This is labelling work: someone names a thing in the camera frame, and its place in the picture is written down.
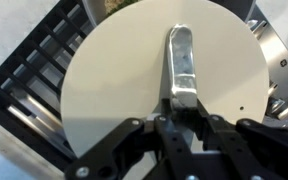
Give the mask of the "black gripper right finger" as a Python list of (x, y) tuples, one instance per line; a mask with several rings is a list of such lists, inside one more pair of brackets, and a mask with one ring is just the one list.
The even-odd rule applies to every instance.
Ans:
[(288, 180), (288, 130), (272, 128), (249, 118), (235, 125), (210, 114), (198, 100), (197, 138), (204, 150), (218, 150), (236, 178)]

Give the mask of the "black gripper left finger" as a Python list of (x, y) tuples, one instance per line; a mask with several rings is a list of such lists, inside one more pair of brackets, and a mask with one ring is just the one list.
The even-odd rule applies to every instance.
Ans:
[(194, 123), (195, 110), (173, 110), (167, 99), (151, 121), (128, 118), (105, 135), (65, 170), (65, 180), (122, 180), (152, 152), (157, 163), (143, 180), (196, 178), (193, 154), (179, 128)]

